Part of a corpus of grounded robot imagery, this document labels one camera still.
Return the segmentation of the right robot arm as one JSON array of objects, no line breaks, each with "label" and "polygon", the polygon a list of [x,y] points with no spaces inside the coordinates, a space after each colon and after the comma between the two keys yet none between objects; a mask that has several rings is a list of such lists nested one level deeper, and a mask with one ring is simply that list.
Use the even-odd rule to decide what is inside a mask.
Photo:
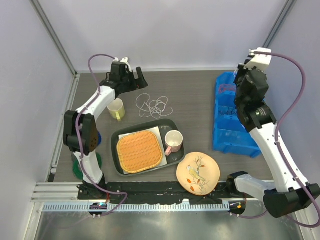
[{"label": "right robot arm", "polygon": [[258,145],[274,182],[265,182],[245,171],[232,173],[226,180],[226,193],[233,198],[248,194],[263,202],[274,218],[288,216],[316,202],[320,187],[310,183],[295,164],[283,142],[280,123],[265,103],[269,89],[267,76],[249,62],[238,65],[235,106],[240,123]]}]

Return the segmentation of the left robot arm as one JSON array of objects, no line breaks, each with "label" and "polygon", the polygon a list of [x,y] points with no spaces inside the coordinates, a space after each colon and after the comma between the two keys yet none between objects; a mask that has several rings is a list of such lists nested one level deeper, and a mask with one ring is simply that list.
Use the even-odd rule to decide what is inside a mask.
[{"label": "left robot arm", "polygon": [[83,174],[84,187],[89,194],[100,200],[107,192],[105,177],[99,167],[96,148],[98,129],[96,120],[119,95],[146,88],[142,69],[136,68],[137,78],[129,64],[129,59],[115,59],[105,80],[97,83],[96,92],[77,110],[64,114],[63,144],[76,157]]}]

